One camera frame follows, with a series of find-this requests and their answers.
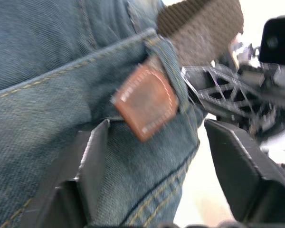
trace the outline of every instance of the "brown leather label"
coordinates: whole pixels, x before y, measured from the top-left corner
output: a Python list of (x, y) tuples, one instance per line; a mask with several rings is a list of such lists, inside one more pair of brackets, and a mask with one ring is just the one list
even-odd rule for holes
[(128, 77), (113, 101), (141, 141), (150, 138), (177, 110), (176, 97), (164, 75), (143, 65)]

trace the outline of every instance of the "denim fabric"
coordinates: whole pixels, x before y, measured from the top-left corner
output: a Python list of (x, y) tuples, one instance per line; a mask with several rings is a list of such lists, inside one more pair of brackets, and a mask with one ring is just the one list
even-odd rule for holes
[[(130, 10), (134, 4), (139, 16)], [(153, 30), (162, 6), (157, 0), (0, 0), (0, 227), (17, 227), (51, 162), (80, 127), (107, 117), (94, 224), (173, 221), (203, 116), (184, 99), (172, 45)], [(135, 25), (153, 29), (137, 34)], [(181, 112), (141, 143), (110, 99), (149, 54), (165, 66)]]

